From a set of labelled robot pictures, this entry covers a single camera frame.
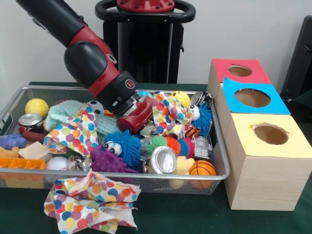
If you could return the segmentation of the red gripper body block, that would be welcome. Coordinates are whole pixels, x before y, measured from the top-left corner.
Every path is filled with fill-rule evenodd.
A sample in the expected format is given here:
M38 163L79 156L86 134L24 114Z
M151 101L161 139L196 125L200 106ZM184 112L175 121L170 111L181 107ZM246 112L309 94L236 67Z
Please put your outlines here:
M117 119L116 125L121 131L129 130L132 133L137 133L149 122L151 116L152 98L143 96L136 100L133 106Z

